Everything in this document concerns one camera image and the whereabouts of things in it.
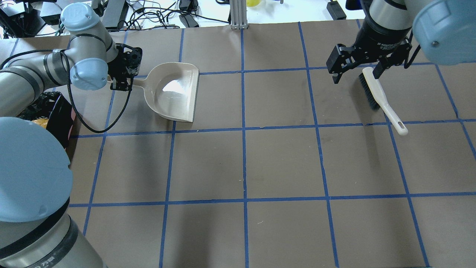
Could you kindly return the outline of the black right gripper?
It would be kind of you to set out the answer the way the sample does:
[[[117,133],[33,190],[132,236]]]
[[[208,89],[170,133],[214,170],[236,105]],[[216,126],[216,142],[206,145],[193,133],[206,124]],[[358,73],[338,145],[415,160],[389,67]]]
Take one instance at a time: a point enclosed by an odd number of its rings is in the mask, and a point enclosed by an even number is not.
[[[364,19],[354,43],[350,46],[336,44],[326,61],[333,83],[338,84],[346,71],[365,63],[379,61],[373,69],[375,79],[391,66],[403,64],[412,48],[407,37],[409,32],[410,28],[388,29],[371,19]]]

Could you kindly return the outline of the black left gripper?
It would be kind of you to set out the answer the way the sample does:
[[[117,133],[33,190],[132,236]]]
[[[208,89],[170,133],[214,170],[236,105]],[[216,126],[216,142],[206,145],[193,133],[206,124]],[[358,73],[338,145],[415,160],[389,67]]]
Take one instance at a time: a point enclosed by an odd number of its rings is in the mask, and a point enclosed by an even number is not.
[[[116,44],[115,48],[118,54],[108,63],[108,75],[111,78],[109,89],[130,92],[133,80],[139,73],[143,49],[127,44]]]

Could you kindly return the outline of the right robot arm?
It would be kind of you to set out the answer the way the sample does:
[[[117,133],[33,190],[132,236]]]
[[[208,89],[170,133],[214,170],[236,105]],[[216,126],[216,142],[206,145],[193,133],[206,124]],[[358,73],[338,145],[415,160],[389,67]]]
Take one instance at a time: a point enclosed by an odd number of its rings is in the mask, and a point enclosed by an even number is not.
[[[474,0],[348,0],[349,10],[363,10],[364,22],[355,42],[336,44],[327,69],[338,83],[343,73],[376,63],[379,78],[391,66],[410,66],[411,41],[431,62],[454,66],[476,58]]]

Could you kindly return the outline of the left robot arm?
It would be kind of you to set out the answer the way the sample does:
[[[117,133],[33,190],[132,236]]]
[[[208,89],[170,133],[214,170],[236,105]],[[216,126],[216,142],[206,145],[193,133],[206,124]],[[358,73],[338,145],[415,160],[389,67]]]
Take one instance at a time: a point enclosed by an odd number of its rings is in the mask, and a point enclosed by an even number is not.
[[[140,48],[116,44],[93,8],[67,5],[61,22],[66,50],[18,53],[1,64],[1,267],[105,268],[105,261],[67,212],[73,172],[64,146],[40,125],[19,117],[47,89],[66,85],[130,92]]]

